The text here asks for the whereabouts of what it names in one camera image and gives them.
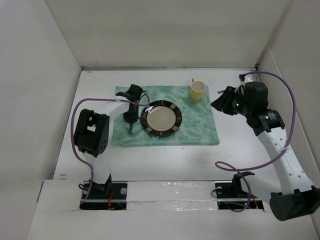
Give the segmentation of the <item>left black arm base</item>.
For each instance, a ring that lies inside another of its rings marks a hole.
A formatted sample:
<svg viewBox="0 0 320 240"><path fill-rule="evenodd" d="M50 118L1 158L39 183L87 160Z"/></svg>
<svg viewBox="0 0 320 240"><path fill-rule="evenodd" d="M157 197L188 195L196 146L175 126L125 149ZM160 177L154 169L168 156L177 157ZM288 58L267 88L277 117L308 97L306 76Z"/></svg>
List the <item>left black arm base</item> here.
<svg viewBox="0 0 320 240"><path fill-rule="evenodd" d="M79 208L81 210L126 210L128 183L113 181L105 188L102 184L93 183L88 198L82 203L89 189L89 182L85 181L80 187L82 196Z"/></svg>

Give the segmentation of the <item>yellow mug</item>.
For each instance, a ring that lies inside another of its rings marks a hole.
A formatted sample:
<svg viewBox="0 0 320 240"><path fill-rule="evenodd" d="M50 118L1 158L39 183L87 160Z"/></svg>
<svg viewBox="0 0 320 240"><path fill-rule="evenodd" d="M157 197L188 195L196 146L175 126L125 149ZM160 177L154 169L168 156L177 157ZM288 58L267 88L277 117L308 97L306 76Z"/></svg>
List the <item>yellow mug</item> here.
<svg viewBox="0 0 320 240"><path fill-rule="evenodd" d="M190 85L190 98L193 101L199 101L203 97L204 93L206 90L206 85L195 78L191 80L191 85Z"/></svg>

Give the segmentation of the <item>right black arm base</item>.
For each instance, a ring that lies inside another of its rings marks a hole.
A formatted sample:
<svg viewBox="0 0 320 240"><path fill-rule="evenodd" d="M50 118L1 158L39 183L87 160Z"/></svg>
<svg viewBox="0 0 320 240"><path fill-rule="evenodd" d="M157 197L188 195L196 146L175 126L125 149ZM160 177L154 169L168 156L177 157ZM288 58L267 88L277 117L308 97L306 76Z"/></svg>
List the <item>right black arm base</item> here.
<svg viewBox="0 0 320 240"><path fill-rule="evenodd" d="M265 210L263 202L251 196L248 202L248 193L242 190L241 179L249 175L254 175L252 172L244 172L235 174L232 180L216 181L215 189L211 191L211 196L217 200L218 210L230 210L239 212L243 208L246 210Z"/></svg>

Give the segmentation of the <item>fork with green handle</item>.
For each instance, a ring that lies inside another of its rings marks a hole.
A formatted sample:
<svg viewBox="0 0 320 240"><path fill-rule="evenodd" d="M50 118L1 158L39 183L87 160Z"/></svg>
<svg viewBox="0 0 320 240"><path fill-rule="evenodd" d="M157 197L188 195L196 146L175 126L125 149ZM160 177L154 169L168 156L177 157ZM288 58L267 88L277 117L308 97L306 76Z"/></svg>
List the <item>fork with green handle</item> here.
<svg viewBox="0 0 320 240"><path fill-rule="evenodd" d="M129 135L132 135L132 134L133 134L133 123L130 123L130 124L129 124L128 134L129 134Z"/></svg>

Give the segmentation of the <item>dark round plate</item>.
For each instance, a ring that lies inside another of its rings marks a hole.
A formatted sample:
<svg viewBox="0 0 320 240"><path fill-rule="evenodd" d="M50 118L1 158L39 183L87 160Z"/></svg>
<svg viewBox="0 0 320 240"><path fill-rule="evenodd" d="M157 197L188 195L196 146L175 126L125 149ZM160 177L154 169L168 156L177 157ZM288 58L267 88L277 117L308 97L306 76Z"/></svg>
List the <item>dark round plate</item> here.
<svg viewBox="0 0 320 240"><path fill-rule="evenodd" d="M168 137L178 131L182 124L179 107L167 100L157 100L147 105L141 112L140 123L150 135Z"/></svg>

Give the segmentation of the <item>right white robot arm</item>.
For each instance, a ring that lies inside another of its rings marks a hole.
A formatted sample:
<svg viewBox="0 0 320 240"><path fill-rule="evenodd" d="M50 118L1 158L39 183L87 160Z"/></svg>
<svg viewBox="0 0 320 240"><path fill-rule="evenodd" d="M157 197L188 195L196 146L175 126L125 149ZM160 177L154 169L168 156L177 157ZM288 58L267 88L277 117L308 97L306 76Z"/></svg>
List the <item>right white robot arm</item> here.
<svg viewBox="0 0 320 240"><path fill-rule="evenodd" d="M211 106L227 115L240 114L246 118L273 161L280 182L276 187L249 170L239 170L231 184L235 196L257 197L269 204L279 221L311 215L320 207L320 190L290 148L280 114L268 108L268 88L264 83L251 81L237 88L228 86Z"/></svg>

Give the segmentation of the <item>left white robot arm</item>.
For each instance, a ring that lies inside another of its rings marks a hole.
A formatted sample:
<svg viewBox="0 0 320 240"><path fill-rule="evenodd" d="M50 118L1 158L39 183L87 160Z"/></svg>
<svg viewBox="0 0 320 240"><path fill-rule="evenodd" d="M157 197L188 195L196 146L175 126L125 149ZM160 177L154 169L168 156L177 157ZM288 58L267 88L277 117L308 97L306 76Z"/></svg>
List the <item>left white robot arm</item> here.
<svg viewBox="0 0 320 240"><path fill-rule="evenodd" d="M124 122L129 124L129 133L132 133L133 125L138 121L139 107L142 97L148 93L140 86L132 84L126 92L118 92L116 98L85 98L80 100L71 115L70 137L71 147L75 157L90 169L88 186L83 190L95 192L100 198L107 198L112 191L112 178L108 171L99 173L99 155L108 146L110 123L122 115ZM76 112L84 102L107 102L107 107L101 113L94 110L83 109L80 111L75 124Z"/></svg>

